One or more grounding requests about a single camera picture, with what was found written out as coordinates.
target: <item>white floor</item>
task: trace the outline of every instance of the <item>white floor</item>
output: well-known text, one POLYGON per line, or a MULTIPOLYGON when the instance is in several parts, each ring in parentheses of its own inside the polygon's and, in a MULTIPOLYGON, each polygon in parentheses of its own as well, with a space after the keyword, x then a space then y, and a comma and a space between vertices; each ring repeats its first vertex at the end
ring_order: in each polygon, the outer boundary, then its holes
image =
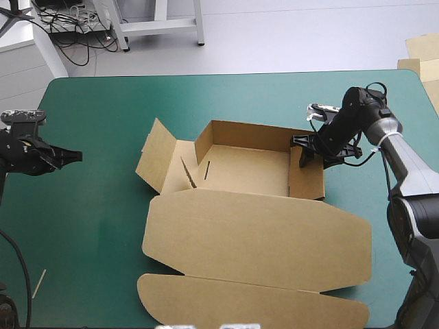
MULTIPOLYGON (((153 0, 119 0, 139 21, 153 0)), ((185 75, 395 69, 405 39, 439 32, 439 0, 203 0, 206 45, 195 34, 130 39, 129 53, 92 52, 70 76, 185 75)), ((169 0, 169 18, 193 13, 192 0, 169 0)), ((77 61, 83 48, 70 49, 77 61)))

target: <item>table surface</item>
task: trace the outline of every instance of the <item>table surface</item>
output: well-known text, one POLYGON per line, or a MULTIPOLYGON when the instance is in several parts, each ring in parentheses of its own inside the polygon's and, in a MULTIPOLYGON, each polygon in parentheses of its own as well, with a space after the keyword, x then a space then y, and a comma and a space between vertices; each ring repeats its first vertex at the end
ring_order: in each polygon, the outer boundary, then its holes
MULTIPOLYGON (((84 152, 84 162, 40 177, 12 174, 0 227, 21 246, 32 286, 33 326, 145 327, 137 278, 174 273, 141 251, 149 201, 156 195, 134 172, 154 118, 179 139, 194 140, 211 119, 308 129, 308 103, 339 106, 350 86, 380 81, 408 143, 439 170, 439 120, 410 71, 276 73, 54 80, 40 104, 53 145, 84 152)), ((364 153, 371 146, 361 142, 364 153)), ((394 321, 411 280, 387 225, 387 193, 379 156, 362 168, 325 171, 325 202, 372 224, 370 282, 329 294, 361 300, 369 326, 394 321)), ((1 281, 25 318, 25 289, 14 252, 0 240, 1 281)))

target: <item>wire bundle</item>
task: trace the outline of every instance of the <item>wire bundle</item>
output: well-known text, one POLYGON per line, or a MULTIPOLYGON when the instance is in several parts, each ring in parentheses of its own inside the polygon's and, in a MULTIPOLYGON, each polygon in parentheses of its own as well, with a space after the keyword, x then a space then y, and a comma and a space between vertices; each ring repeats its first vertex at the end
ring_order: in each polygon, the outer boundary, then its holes
POLYGON ((90 62, 90 49, 105 49, 111 53, 115 53, 119 50, 117 39, 112 35, 111 30, 106 28, 96 12, 87 10, 85 3, 72 5, 69 7, 64 1, 66 10, 69 11, 68 14, 61 13, 61 8, 59 7, 56 10, 52 10, 45 7, 38 7, 34 1, 32 1, 32 3, 35 8, 38 8, 38 15, 43 25, 49 26, 50 33, 47 32, 45 27, 39 25, 38 23, 35 23, 34 21, 30 22, 45 31, 51 38, 54 45, 59 48, 64 57, 72 64, 77 66, 86 66, 90 62), (70 36, 70 38, 67 38, 67 40, 66 38, 62 40, 56 35, 56 33, 70 32, 69 29, 65 27, 66 24, 74 27, 74 32, 72 32, 74 35, 73 37, 70 36), (101 40, 97 35, 95 28, 98 25, 101 25, 104 28, 107 40, 101 40), (90 44, 88 39, 90 34, 93 35, 94 39, 99 43, 98 46, 93 46, 90 44), (84 63, 75 62, 65 53, 64 49, 73 45, 82 45, 86 47, 87 58, 84 63))

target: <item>metal frame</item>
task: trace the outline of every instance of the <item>metal frame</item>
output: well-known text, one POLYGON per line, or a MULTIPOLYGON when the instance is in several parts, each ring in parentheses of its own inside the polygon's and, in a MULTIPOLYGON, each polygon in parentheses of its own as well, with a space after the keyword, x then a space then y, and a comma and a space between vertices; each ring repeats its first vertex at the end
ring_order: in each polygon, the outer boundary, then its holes
POLYGON ((169 34, 174 32, 197 32, 198 44, 204 45, 204 30, 200 0, 193 0, 194 19, 167 19, 168 0, 156 0, 154 20, 148 22, 124 23, 117 5, 117 0, 101 0, 107 7, 112 27, 116 33, 120 47, 128 51, 128 37, 169 34))

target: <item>cardboard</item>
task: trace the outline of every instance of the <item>cardboard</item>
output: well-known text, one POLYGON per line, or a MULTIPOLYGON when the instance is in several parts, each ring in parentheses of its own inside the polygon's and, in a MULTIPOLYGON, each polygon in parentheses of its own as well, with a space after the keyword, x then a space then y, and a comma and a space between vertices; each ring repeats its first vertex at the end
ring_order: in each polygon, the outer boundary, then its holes
POLYGON ((362 329, 368 321, 366 305, 308 291, 154 274, 141 276, 137 288, 155 319, 197 329, 230 322, 262 329, 362 329))
POLYGON ((420 76, 420 60, 419 58, 404 58, 398 60, 398 69, 411 70, 420 76))
POLYGON ((405 41, 410 58, 420 61, 439 58, 439 33, 425 34, 405 41))
POLYGON ((416 72, 439 114, 439 34, 406 40, 410 59, 398 61, 398 69, 416 72))
POLYGON ((328 291, 371 275, 370 224, 319 201, 193 189, 155 197, 143 252, 188 275, 328 291))
POLYGON ((439 114, 439 80, 425 82, 424 88, 425 91, 427 91, 436 112, 439 114))
POLYGON ((322 159, 316 158, 305 170, 298 168, 298 161, 290 162, 289 142, 297 134, 311 132, 211 121, 195 142, 179 141, 156 119, 136 172, 160 194, 197 186, 322 199, 322 159))
POLYGON ((368 222, 324 197, 323 163, 305 168, 303 130, 211 121, 195 142, 155 120, 136 172, 161 195, 150 204, 143 252, 184 276, 145 274, 139 297, 164 324, 217 329, 363 328, 362 303, 320 292, 371 275, 368 222))

